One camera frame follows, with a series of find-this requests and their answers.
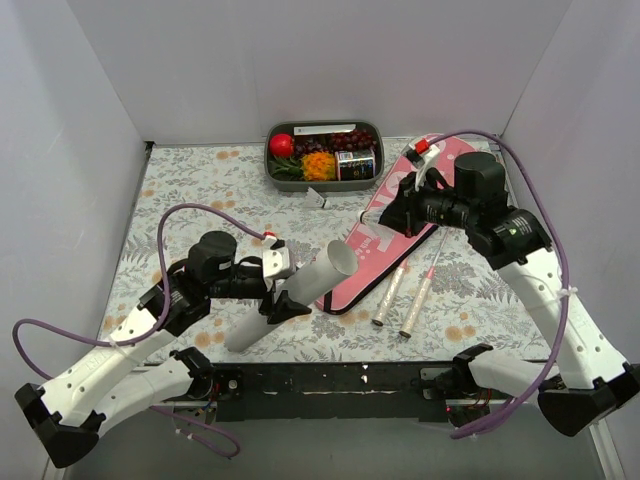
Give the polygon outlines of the white shuttlecock tube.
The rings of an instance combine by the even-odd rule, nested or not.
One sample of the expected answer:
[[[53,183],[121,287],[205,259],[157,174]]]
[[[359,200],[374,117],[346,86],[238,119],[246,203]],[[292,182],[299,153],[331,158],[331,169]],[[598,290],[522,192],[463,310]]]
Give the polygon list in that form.
[[[314,260],[288,277],[275,292],[279,295],[282,290],[287,290],[291,299],[310,308],[312,303],[353,276],[357,270],[358,259],[352,248],[343,241],[333,240]],[[284,323],[268,325],[266,318],[259,313],[259,307],[255,307],[226,334],[224,345],[230,352],[242,352]]]

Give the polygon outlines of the white shuttlecock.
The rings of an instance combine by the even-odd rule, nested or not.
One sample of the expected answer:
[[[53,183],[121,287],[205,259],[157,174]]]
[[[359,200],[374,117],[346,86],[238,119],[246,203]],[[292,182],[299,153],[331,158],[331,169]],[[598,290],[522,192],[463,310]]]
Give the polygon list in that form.
[[[312,209],[326,209],[329,205],[328,200],[315,189],[309,187],[306,192],[304,206]]]
[[[379,227],[383,213],[384,208],[363,210],[358,214],[358,221],[369,228]]]

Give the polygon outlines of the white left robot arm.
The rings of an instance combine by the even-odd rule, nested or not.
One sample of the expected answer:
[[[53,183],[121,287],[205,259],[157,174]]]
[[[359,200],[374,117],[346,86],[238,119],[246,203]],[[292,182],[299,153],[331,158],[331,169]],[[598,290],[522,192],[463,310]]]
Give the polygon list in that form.
[[[15,399],[55,467],[78,462],[109,428],[158,402],[200,400],[213,390],[211,363],[195,347],[172,352],[142,374],[134,371],[206,317],[212,300],[256,300],[269,320],[308,313],[289,293],[276,292],[276,281],[296,271],[290,250],[272,235],[262,244],[260,256],[237,260],[232,235],[205,233],[109,336],[58,376],[18,389]]]

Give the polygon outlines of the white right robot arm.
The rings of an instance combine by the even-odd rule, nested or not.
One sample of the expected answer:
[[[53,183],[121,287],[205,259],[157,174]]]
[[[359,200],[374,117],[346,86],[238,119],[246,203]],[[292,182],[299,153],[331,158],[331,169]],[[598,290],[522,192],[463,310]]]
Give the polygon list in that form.
[[[568,269],[538,219],[509,205],[505,170],[495,157],[465,153],[453,166],[453,184],[435,168],[409,173],[372,223],[406,237],[428,224],[463,230],[551,349],[545,365],[486,344],[458,354],[451,370],[436,379],[438,388],[469,398],[490,389],[510,400],[498,414],[472,421],[454,435],[489,432],[521,403],[532,402],[556,431],[573,437],[638,395],[639,368],[610,344],[567,284]]]

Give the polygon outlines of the right badminton racket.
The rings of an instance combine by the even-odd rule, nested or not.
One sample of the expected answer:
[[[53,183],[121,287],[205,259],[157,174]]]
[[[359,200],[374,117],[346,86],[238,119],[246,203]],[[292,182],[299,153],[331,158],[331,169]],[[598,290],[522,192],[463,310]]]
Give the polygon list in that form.
[[[403,325],[399,330],[399,335],[405,339],[409,339],[412,336],[412,331],[417,321],[419,320],[421,310],[424,306],[424,303],[427,300],[428,293],[431,288],[431,283],[435,274],[436,265],[439,261],[441,252],[448,239],[448,236],[449,236],[449,230],[445,229],[443,236],[441,238],[440,244],[438,246],[438,249],[436,250],[433,256],[431,265],[429,266],[429,268],[427,269],[427,271],[424,273],[422,277],[419,288],[416,291],[412,304],[407,312],[407,315],[405,316]]]

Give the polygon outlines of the pink racket cover bag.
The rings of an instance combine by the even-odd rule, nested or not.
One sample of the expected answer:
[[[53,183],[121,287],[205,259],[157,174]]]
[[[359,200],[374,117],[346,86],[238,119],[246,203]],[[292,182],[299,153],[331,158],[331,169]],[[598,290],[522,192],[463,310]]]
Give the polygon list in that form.
[[[447,183],[453,185],[454,159],[462,153],[476,151],[477,148],[459,137],[441,141],[437,143],[437,147],[441,154],[436,162],[436,168]],[[384,175],[381,185],[371,197],[366,209],[377,210],[389,204],[395,198],[400,180],[412,170],[415,168],[409,160],[398,154],[395,163]],[[316,306],[331,315],[342,315],[348,312],[392,274],[405,258],[436,232],[437,228],[435,225],[427,224],[418,236],[412,238],[406,238],[398,233],[393,237],[380,238],[375,229],[372,230],[356,221],[345,243],[358,257],[359,269],[356,274],[316,300]]]

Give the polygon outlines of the shiny patterned can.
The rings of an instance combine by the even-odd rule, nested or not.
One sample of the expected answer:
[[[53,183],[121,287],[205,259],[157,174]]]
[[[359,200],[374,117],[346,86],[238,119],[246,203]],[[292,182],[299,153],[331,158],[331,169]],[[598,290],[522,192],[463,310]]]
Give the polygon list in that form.
[[[373,149],[338,151],[335,170],[338,181],[367,180],[376,175],[376,157]]]

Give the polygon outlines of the dark red grapes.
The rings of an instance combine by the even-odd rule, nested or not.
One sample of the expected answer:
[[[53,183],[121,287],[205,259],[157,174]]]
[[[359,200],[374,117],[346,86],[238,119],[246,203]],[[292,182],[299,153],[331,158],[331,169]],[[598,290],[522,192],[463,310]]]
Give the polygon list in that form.
[[[331,154],[342,151],[355,152],[376,149],[377,146],[378,140],[371,133],[362,129],[346,133],[294,136],[294,155],[299,158],[317,152]]]

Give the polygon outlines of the floral table mat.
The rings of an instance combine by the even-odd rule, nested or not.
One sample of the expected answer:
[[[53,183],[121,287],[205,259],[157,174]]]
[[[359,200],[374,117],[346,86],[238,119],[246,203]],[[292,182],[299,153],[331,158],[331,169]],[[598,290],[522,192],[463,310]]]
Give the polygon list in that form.
[[[242,222],[254,231],[277,234],[297,260],[306,262],[329,241],[345,238],[371,197],[371,190],[332,193],[327,209],[306,208],[302,194],[281,192],[267,179],[260,145],[155,148],[101,329],[115,330],[159,281],[159,250],[174,262],[204,233],[234,232]],[[442,236],[433,234],[409,257],[382,327],[372,322],[385,293],[379,285],[345,314],[314,310],[246,351],[232,353],[224,345],[226,334],[250,304],[216,300],[209,316],[189,328],[173,348],[194,346],[215,362],[393,362],[448,360],[486,343],[526,360],[545,359],[549,348],[534,322],[460,231],[448,236],[412,336],[399,335]]]

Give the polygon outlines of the orange flower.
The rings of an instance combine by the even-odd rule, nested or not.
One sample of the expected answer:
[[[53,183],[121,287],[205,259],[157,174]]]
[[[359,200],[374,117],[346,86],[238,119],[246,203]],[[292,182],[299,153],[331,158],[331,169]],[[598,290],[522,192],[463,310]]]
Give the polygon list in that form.
[[[337,178],[335,157],[328,152],[314,152],[301,159],[303,178],[308,182],[334,181]]]

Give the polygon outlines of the white label strip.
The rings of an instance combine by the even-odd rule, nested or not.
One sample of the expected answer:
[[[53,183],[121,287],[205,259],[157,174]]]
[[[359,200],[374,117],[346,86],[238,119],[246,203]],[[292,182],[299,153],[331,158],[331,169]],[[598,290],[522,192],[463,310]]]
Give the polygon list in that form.
[[[329,135],[337,133],[350,133],[356,129],[355,124],[323,124],[294,126],[295,136]]]

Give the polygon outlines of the grey plastic tray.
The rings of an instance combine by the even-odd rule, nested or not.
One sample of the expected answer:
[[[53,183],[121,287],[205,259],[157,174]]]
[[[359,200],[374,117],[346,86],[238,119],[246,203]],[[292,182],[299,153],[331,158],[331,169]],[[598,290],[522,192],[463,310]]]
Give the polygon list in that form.
[[[282,181],[273,178],[269,172],[269,161],[274,156],[269,151],[269,140],[272,136],[280,133],[289,134],[294,139],[293,127],[305,126],[305,125],[323,125],[323,124],[355,124],[356,129],[366,130],[371,133],[377,140],[378,146],[373,149],[376,157],[376,175],[367,180],[354,180],[354,181],[338,181],[337,178],[334,181],[325,182],[308,182],[304,179],[302,181]],[[264,168],[267,179],[279,190],[286,192],[302,192],[308,187],[312,187],[320,192],[348,192],[364,190],[372,187],[374,183],[382,177],[384,172],[384,148],[382,145],[382,139],[378,128],[364,120],[343,120],[343,121],[301,121],[301,122],[283,122],[279,123],[271,128],[267,137],[264,147]]]

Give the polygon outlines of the green leafy sprig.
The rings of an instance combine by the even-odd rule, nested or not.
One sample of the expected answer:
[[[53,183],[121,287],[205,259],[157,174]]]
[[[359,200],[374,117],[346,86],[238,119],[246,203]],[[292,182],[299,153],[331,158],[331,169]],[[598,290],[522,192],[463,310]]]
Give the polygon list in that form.
[[[274,157],[268,163],[271,176],[282,181],[302,181],[304,171],[301,161],[293,156]]]

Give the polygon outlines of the red apple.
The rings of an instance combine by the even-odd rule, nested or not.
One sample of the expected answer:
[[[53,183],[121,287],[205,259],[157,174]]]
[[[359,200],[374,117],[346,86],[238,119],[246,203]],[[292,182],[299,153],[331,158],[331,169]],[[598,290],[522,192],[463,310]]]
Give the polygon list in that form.
[[[274,157],[291,157],[295,151],[295,141],[289,134],[276,134],[269,140],[269,151]]]

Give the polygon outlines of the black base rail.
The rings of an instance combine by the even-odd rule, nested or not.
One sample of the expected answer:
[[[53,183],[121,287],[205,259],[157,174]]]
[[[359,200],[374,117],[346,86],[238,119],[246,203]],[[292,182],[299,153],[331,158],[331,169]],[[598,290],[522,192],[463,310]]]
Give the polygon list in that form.
[[[414,419],[463,426],[494,390],[463,391],[450,362],[240,363],[212,366],[216,419]]]

